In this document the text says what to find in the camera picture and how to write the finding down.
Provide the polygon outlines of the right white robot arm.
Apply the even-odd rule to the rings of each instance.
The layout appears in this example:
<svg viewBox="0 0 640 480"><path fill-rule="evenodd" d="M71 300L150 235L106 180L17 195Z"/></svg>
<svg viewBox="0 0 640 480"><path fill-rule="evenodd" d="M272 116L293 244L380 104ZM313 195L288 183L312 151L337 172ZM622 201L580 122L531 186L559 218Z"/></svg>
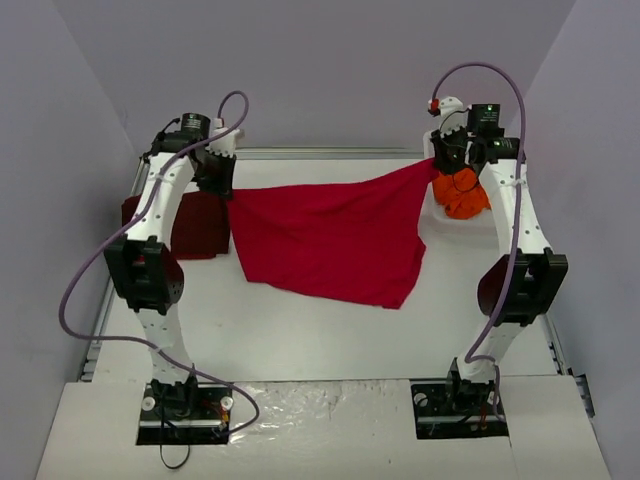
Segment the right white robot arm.
<svg viewBox="0 0 640 480"><path fill-rule="evenodd" d="M443 398L457 413L497 395L499 365L515 338L549 310L568 260L545 237L530 196L522 136L508 137L497 104L465 106L455 97L430 103L437 129L426 134L443 174L471 172L490 204L499 256L480 279L477 301L486 321L452 362Z"/></svg>

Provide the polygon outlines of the white plastic basket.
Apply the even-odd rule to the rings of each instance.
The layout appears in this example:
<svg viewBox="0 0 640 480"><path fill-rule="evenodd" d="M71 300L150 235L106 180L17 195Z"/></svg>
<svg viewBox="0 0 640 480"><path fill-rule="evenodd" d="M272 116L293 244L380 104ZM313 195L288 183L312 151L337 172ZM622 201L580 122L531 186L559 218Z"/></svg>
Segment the white plastic basket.
<svg viewBox="0 0 640 480"><path fill-rule="evenodd" d="M423 208L426 222L434 230L443 234L462 236L491 237L495 235L493 216L489 209L484 209L469 219L452 218L447 215L445 207L436 200L434 185L435 183L431 182L428 186Z"/></svg>

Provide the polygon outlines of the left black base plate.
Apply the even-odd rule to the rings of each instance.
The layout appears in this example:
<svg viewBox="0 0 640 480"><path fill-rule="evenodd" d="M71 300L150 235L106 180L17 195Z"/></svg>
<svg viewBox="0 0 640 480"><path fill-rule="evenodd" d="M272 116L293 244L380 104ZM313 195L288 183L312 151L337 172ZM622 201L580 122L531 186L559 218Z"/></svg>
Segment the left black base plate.
<svg viewBox="0 0 640 480"><path fill-rule="evenodd" d="M139 412L137 446L226 445L229 438L232 391L222 385L200 384L189 407L176 408L169 393L145 386Z"/></svg>

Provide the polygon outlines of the orange t shirt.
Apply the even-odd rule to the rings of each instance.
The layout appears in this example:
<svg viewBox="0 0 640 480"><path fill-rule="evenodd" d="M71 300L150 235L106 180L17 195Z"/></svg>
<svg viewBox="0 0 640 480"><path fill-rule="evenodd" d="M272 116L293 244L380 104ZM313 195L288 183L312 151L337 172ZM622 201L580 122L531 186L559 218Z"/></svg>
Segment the orange t shirt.
<svg viewBox="0 0 640 480"><path fill-rule="evenodd" d="M435 201L445 214L455 220L469 220L490 210L488 196L471 169L453 175L440 174L433 182Z"/></svg>

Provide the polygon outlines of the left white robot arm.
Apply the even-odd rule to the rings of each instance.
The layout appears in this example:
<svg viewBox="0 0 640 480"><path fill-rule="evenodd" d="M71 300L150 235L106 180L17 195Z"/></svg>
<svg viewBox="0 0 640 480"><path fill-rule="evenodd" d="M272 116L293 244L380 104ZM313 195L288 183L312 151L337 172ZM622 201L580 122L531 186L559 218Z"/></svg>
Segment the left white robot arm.
<svg viewBox="0 0 640 480"><path fill-rule="evenodd" d="M153 408L178 418L195 415L201 393L183 340L178 303L185 276L172 247L174 223L190 184L198 188L197 239L212 255L229 249L227 202L233 194L239 129L185 113L177 130L159 133L149 151L150 168L137 206L104 250L116 293L143 328L152 360Z"/></svg>

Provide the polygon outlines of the bright red t shirt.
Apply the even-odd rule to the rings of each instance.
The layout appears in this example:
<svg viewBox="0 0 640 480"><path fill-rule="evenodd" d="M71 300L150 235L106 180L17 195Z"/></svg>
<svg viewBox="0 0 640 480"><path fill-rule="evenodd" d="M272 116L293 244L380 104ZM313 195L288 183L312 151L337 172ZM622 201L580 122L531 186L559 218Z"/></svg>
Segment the bright red t shirt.
<svg viewBox="0 0 640 480"><path fill-rule="evenodd" d="M361 182L236 191L228 209L246 280L399 309L427 251L419 219L436 176L422 160Z"/></svg>

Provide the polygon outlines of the dark red folded t shirt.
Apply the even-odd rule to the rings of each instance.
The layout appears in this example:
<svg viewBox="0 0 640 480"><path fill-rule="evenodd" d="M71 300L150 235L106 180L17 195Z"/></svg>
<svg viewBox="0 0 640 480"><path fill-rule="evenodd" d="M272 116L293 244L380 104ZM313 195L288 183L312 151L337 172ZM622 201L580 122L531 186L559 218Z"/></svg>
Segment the dark red folded t shirt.
<svg viewBox="0 0 640 480"><path fill-rule="evenodd" d="M177 261L208 260L229 253L230 225L226 202L204 192L185 193L176 209L172 228L162 220L162 211L152 207L144 220L140 220L125 235L132 240L145 241L141 236L147 230L151 234L171 231L166 244Z"/></svg>

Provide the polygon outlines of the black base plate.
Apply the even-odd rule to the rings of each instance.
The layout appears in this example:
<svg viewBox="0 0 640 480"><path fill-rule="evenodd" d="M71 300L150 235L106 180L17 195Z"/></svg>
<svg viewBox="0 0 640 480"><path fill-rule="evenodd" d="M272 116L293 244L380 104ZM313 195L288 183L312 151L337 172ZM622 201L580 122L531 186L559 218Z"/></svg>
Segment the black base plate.
<svg viewBox="0 0 640 480"><path fill-rule="evenodd" d="M229 438L232 391L222 385L200 384L189 407L176 408L169 393L145 386L139 412L137 446L226 445Z"/></svg>
<svg viewBox="0 0 640 480"><path fill-rule="evenodd" d="M410 382L418 440L468 440L509 436L501 402L493 408L491 384L471 393L453 395L442 379Z"/></svg>

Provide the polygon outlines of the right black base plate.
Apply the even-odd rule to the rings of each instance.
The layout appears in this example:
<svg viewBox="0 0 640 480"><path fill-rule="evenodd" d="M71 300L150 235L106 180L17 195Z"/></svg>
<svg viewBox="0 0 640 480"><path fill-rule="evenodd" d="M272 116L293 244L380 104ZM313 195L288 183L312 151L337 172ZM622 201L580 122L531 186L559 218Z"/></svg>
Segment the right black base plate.
<svg viewBox="0 0 640 480"><path fill-rule="evenodd" d="M418 440L468 440L509 436L501 402L493 408L491 384L471 393L453 395L442 379L410 382Z"/></svg>

